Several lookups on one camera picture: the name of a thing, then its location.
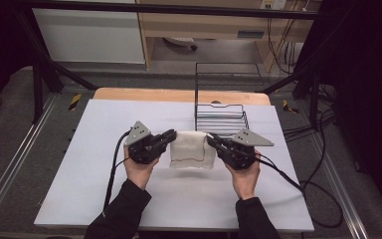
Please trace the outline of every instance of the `hand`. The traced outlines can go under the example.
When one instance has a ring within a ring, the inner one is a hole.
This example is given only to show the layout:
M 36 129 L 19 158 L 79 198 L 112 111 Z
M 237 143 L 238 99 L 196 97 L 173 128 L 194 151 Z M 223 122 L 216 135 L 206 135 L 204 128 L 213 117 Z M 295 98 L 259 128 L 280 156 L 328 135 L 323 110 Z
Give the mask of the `hand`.
M 123 149 L 123 156 L 124 158 L 129 158 L 128 147 Z M 128 159 L 123 163 L 125 166 L 126 177 L 131 180 L 137 187 L 145 190 L 145 186 L 150 179 L 153 167 L 157 162 L 159 162 L 159 157 L 154 159 L 149 164 L 140 164 L 136 163 L 132 159 Z
M 255 149 L 256 157 L 260 158 L 260 153 Z M 232 174 L 232 184 L 238 197 L 246 200 L 255 197 L 257 180 L 260 174 L 260 164 L 255 161 L 253 164 L 243 170 L 235 170 L 230 165 L 225 163 L 225 166 Z

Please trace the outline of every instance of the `person's left hand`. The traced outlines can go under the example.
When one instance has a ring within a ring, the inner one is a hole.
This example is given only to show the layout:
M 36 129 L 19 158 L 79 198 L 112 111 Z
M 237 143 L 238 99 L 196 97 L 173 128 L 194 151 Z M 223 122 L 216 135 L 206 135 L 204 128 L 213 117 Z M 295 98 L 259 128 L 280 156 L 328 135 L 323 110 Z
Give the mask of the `person's left hand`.
M 123 149 L 123 156 L 124 158 L 129 157 L 128 147 Z M 129 158 L 123 163 L 125 166 L 126 177 L 131 180 L 137 187 L 145 190 L 145 186 L 150 179 L 153 167 L 157 162 L 159 162 L 159 157 L 154 159 L 149 164 L 136 163 L 134 160 Z

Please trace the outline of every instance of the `triangular metal bracket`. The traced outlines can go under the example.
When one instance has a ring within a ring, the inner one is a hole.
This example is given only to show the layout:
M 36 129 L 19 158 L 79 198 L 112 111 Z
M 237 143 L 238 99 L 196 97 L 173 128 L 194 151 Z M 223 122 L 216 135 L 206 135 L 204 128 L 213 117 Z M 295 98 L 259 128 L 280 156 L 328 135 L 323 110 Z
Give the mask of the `triangular metal bracket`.
M 137 121 L 132 127 L 131 132 L 129 133 L 128 138 L 125 141 L 125 146 L 130 146 L 133 143 L 151 135 L 151 131 L 142 124 L 141 121 Z
M 246 128 L 241 129 L 241 131 L 237 132 L 237 134 L 235 134 L 232 137 L 232 141 L 245 145 L 245 146 L 274 146 L 275 145 L 272 141 Z

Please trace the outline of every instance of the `wall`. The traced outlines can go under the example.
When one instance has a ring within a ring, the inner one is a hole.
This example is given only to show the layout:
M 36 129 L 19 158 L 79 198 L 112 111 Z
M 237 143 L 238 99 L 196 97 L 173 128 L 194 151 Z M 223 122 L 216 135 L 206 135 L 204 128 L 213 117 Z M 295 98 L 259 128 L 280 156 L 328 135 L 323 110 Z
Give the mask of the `wall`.
M 55 61 L 144 64 L 136 13 L 48 9 L 34 9 L 34 13 Z

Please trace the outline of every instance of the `person's right hand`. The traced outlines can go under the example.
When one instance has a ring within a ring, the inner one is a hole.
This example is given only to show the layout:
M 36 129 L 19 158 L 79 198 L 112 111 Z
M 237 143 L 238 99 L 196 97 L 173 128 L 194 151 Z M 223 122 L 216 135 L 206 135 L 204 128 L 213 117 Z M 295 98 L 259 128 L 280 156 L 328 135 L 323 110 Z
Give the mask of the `person's right hand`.
M 256 157 L 260 158 L 260 153 L 255 149 Z M 260 164 L 255 161 L 253 164 L 243 170 L 235 170 L 225 163 L 225 166 L 232 174 L 232 184 L 240 199 L 246 200 L 255 197 L 257 180 L 260 174 Z

